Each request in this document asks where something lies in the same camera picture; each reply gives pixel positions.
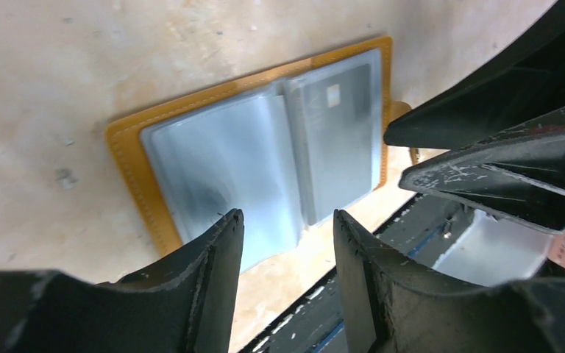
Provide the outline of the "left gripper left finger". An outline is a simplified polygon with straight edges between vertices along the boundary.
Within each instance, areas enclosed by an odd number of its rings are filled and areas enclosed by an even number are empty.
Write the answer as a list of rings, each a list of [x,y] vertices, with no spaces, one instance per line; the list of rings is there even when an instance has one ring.
[[[244,215],[117,282],[0,271],[0,352],[226,352]]]

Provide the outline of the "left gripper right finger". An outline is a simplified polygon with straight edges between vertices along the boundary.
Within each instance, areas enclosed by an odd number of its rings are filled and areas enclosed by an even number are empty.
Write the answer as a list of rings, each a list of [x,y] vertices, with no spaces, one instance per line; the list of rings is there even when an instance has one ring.
[[[565,352],[565,277],[473,285],[404,260],[343,210],[333,238],[335,260],[355,246],[369,263],[380,306],[374,340],[346,322],[351,352]]]

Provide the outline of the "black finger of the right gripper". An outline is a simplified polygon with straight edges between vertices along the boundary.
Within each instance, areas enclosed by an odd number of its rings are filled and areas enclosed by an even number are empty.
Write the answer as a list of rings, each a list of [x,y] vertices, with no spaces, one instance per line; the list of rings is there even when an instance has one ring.
[[[458,84],[392,121],[390,146],[457,149],[565,106],[565,1]]]
[[[406,169],[399,187],[565,231],[565,106]]]

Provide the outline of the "mustard leather card holder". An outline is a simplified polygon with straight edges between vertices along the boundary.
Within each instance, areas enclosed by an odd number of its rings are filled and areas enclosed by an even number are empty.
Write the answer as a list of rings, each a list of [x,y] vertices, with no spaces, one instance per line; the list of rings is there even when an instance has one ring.
[[[241,273],[296,248],[305,232],[330,217],[311,227],[305,222],[285,96],[289,79],[320,68],[372,65],[373,92],[379,96],[374,100],[374,187],[365,196],[384,186],[392,49],[388,36],[365,40],[111,123],[108,146],[160,253],[178,250],[238,209],[244,215]]]

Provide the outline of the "grey credit card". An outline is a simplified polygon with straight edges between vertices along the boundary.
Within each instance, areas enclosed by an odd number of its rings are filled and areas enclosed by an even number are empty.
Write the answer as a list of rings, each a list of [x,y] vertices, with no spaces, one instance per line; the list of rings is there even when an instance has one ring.
[[[374,187],[372,65],[324,67],[289,79],[285,96],[295,138],[306,224],[323,222]]]

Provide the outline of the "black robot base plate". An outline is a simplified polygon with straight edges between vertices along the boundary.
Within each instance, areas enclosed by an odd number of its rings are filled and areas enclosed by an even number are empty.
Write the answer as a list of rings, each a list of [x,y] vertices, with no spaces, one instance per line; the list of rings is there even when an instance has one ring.
[[[474,210],[435,196],[416,194],[382,223],[373,235],[404,260],[432,266],[472,224]],[[346,352],[346,322],[360,318],[370,340],[380,325],[380,306],[369,263],[355,246],[344,248],[328,271],[293,302],[242,352]]]

